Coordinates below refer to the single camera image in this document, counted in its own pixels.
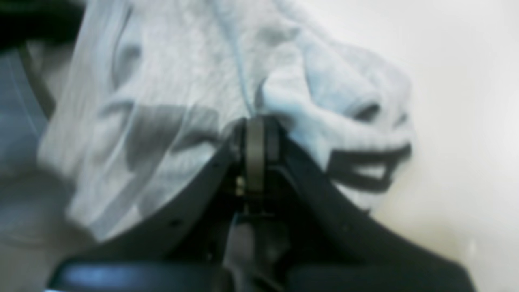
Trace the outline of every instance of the gray fabric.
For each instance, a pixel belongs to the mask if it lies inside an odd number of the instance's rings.
[[[76,182],[69,215],[101,241],[174,199],[238,118],[277,116],[322,169],[412,134],[407,78],[286,0],[89,1],[65,84],[39,159]]]
[[[71,191],[36,169],[47,121],[18,52],[0,55],[0,291],[41,292],[65,256],[93,240],[67,224]]]
[[[0,179],[34,168],[38,140],[46,126],[18,52],[0,56]]]

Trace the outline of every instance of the white cloth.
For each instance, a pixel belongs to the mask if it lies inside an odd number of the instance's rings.
[[[68,214],[103,241],[174,199],[236,119],[279,117],[325,170],[332,150],[408,144],[408,95],[287,0],[91,0],[39,161],[76,183]]]

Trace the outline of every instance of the crumpled white fabric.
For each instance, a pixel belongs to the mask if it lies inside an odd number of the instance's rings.
[[[323,170],[333,150],[407,145],[409,88],[289,0],[90,0],[39,161],[103,241],[173,200],[242,117],[278,117]],[[336,185],[362,209],[383,197]]]

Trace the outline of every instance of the gray surface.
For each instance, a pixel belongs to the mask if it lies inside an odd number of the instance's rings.
[[[64,219],[71,188],[36,169],[47,121],[18,53],[0,56],[0,291],[42,291],[53,267],[91,240]]]
[[[0,58],[0,177],[34,167],[47,121],[27,84],[16,51]]]

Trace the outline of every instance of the white wall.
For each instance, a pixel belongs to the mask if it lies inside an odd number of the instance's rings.
[[[519,291],[519,1],[299,1],[414,82],[419,144],[377,219]]]

